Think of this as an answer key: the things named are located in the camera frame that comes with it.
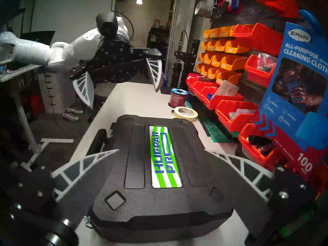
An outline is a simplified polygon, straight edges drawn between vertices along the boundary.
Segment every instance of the sneaker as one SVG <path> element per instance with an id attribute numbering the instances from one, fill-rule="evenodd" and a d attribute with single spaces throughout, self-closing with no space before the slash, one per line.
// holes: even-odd
<path id="1" fill-rule="evenodd" d="M 79 121 L 79 118 L 73 114 L 65 114 L 63 113 L 63 119 L 65 119 L 68 122 L 77 122 Z"/>
<path id="2" fill-rule="evenodd" d="M 68 108 L 68 109 L 66 109 L 66 112 L 69 114 L 75 114 L 75 115 L 83 115 L 84 114 L 83 110 L 76 110 L 74 108 Z"/>

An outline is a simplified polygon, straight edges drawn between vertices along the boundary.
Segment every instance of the white table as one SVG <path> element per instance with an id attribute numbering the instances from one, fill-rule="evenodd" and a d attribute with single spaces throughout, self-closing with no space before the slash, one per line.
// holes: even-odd
<path id="1" fill-rule="evenodd" d="M 80 144 L 76 148 L 70 162 L 85 157 L 92 140 L 99 129 L 106 129 L 110 132 L 110 126 L 116 122 L 117 118 L 124 114 L 133 114 L 142 117 L 156 118 L 174 118 L 171 114 L 172 108 L 168 106 L 170 95 L 155 93 L 154 87 L 147 84 L 139 83 L 122 83 L 117 84 L 113 92 L 110 94 L 99 113 L 91 123 L 89 129 L 83 136 Z M 204 147 L 208 150 L 217 150 L 223 152 L 222 147 L 214 143 L 208 137 L 199 121 L 194 122 L 198 135 Z M 222 145 L 228 152 L 229 145 Z M 122 243 L 111 243 L 100 238 L 96 232 L 85 226 L 85 221 L 81 221 L 76 229 L 79 236 L 80 246 L 89 245 L 129 245 Z M 161 243 L 147 243 L 138 245 L 226 245 L 241 246 L 247 237 L 248 230 L 234 211 L 233 215 L 218 229 L 206 236 L 195 238 L 188 241 L 170 241 Z"/>

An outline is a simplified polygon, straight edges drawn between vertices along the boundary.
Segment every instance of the masking tape roll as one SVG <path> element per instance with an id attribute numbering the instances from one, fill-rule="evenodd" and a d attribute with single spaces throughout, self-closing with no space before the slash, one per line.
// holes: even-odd
<path id="1" fill-rule="evenodd" d="M 198 116 L 195 110 L 187 107 L 176 107 L 173 114 L 175 118 L 186 119 L 191 122 L 195 122 Z"/>

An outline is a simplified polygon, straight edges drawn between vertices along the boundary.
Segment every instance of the green and white sticker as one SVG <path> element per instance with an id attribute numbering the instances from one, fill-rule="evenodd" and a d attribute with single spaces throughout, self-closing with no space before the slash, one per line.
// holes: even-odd
<path id="1" fill-rule="evenodd" d="M 152 186 L 154 188 L 182 187 L 176 157 L 167 127 L 150 126 Z"/>

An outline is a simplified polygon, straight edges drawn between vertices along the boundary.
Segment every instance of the ceiling light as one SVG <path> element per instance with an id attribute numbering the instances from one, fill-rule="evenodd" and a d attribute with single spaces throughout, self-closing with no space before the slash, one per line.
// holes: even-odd
<path id="1" fill-rule="evenodd" d="M 142 4 L 142 0 L 137 0 L 137 4 Z"/>

